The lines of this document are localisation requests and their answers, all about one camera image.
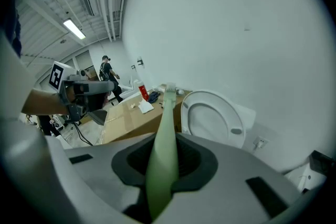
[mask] man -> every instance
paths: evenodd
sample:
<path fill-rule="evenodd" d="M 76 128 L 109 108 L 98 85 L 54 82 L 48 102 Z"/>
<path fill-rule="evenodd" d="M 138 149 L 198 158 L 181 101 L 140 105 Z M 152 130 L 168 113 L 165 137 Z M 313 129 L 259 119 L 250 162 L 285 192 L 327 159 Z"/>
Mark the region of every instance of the man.
<path fill-rule="evenodd" d="M 52 120 L 53 122 L 55 122 L 55 120 L 53 119 L 52 116 L 37 116 L 37 123 L 39 128 L 42 130 L 42 132 L 45 135 L 51 135 L 51 132 L 55 135 L 58 136 L 60 135 L 60 132 L 56 129 L 55 126 L 53 126 L 50 123 L 50 120 Z"/>
<path fill-rule="evenodd" d="M 102 58 L 102 63 L 100 65 L 100 78 L 105 81 L 114 81 L 118 84 L 117 79 L 120 79 L 118 74 L 114 73 L 112 70 L 111 65 L 108 63 L 108 61 L 111 61 L 109 57 L 106 55 Z M 120 103 L 123 99 L 119 96 L 121 94 L 121 88 L 118 86 L 116 90 L 113 91 L 114 96 L 116 97 L 117 101 Z"/>

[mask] fluorescent light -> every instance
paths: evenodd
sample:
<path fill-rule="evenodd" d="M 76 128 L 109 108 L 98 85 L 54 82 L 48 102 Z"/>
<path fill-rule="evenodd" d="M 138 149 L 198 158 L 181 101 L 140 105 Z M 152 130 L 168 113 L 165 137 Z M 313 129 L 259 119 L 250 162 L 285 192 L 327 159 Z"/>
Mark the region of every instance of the fluorescent light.
<path fill-rule="evenodd" d="M 73 32 L 79 39 L 84 39 L 86 36 L 81 32 L 81 30 L 78 29 L 78 27 L 72 22 L 71 19 L 67 19 L 63 23 L 68 29 Z"/>

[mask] cable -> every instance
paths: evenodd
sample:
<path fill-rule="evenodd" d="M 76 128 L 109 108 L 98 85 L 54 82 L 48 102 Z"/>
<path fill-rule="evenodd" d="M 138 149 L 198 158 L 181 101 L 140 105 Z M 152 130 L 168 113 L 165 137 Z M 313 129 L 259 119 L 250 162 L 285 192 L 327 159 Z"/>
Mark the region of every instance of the cable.
<path fill-rule="evenodd" d="M 76 122 L 73 122 L 73 124 L 74 124 L 74 126 L 75 126 L 75 128 L 76 128 L 76 130 L 77 130 L 77 132 L 78 132 L 79 139 L 81 139 L 83 142 L 87 143 L 88 145 L 93 146 L 93 145 L 91 144 L 91 142 L 88 141 L 88 140 L 83 136 L 82 132 L 78 129 L 77 123 L 76 123 Z"/>

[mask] white toilet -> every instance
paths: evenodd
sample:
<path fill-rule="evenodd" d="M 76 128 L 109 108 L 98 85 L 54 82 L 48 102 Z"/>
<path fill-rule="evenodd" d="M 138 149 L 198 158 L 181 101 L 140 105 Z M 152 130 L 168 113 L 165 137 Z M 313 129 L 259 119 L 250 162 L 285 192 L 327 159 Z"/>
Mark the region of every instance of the white toilet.
<path fill-rule="evenodd" d="M 220 93 L 198 90 L 189 93 L 181 106 L 182 132 L 241 148 L 256 112 L 232 103 Z"/>

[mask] toilet lid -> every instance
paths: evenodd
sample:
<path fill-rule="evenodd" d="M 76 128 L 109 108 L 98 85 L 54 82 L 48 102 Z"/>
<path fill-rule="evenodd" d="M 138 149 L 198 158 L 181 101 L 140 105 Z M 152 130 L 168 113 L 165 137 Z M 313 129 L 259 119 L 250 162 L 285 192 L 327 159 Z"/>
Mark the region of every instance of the toilet lid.
<path fill-rule="evenodd" d="M 182 132 L 241 148 L 246 131 L 235 105 L 208 90 L 188 94 L 181 106 Z"/>

